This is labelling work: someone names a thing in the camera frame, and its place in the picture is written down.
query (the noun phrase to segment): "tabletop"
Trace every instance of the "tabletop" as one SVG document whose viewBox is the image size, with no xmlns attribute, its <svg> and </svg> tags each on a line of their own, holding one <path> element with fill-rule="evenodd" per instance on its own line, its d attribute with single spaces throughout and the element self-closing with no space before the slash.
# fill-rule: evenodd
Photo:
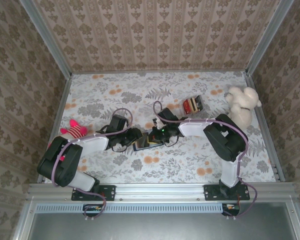
<svg viewBox="0 0 300 240">
<path fill-rule="evenodd" d="M 232 86 L 247 86 L 243 72 L 73 75 L 60 128 L 69 128 L 69 120 L 75 119 L 92 134 L 109 124 L 115 109 L 127 108 L 133 113 L 133 127 L 145 131 L 153 126 L 154 101 L 180 118 L 182 100 L 198 95 L 204 109 L 191 117 L 215 118 L 229 111 L 225 96 Z M 251 126 L 244 131 L 249 149 L 242 159 L 240 175 L 246 182 L 274 182 L 255 111 L 252 116 Z M 171 147 L 134 151 L 130 146 L 121 153 L 111 149 L 94 152 L 80 159 L 78 170 L 102 183 L 215 183 L 221 176 L 221 161 L 207 138 L 193 136 L 181 137 Z"/>
</svg>

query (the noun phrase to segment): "white teddy bear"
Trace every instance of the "white teddy bear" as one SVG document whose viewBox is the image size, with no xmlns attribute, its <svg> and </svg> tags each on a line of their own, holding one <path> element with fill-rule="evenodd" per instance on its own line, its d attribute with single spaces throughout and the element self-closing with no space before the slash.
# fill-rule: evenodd
<svg viewBox="0 0 300 240">
<path fill-rule="evenodd" d="M 258 93 L 251 87 L 246 87 L 243 92 L 239 87 L 233 86 L 225 96 L 230 105 L 228 117 L 241 129 L 247 129 L 252 122 L 252 110 L 261 107 Z"/>
</svg>

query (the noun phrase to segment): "gray panel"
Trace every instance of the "gray panel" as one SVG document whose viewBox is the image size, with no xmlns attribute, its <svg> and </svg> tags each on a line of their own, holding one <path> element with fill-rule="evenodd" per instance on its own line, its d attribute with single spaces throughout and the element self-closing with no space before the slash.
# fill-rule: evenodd
<svg viewBox="0 0 300 240">
<path fill-rule="evenodd" d="M 36 214 L 30 240 L 295 240 L 285 203 L 257 203 L 236 220 L 220 213 Z"/>
</svg>

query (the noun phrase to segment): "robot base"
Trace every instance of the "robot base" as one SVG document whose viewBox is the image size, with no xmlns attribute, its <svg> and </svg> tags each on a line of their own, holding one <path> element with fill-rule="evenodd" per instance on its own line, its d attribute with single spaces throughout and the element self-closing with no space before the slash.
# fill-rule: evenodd
<svg viewBox="0 0 300 240">
<path fill-rule="evenodd" d="M 250 200 L 248 186 L 239 181 L 234 187 L 224 185 L 220 180 L 219 184 L 206 184 L 203 186 L 206 201 L 237 201 Z"/>
</svg>

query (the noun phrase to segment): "plush toy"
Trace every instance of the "plush toy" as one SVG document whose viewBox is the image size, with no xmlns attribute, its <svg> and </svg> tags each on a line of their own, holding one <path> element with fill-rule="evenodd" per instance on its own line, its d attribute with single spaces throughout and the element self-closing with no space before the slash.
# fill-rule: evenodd
<svg viewBox="0 0 300 240">
<path fill-rule="evenodd" d="M 61 128 L 60 132 L 62 135 L 61 137 L 71 140 L 71 139 L 78 139 L 82 138 L 88 133 L 88 129 L 85 126 L 80 126 L 79 123 L 77 123 L 76 120 L 71 119 L 69 121 L 70 128 L 67 130 L 66 128 Z M 65 159 L 65 156 L 61 156 L 60 160 L 63 161 Z"/>
<path fill-rule="evenodd" d="M 230 105 L 228 117 L 241 129 L 245 130 L 251 125 L 252 110 L 261 107 L 258 93 L 251 87 L 246 87 L 243 92 L 239 87 L 231 87 L 225 100 Z"/>
</svg>

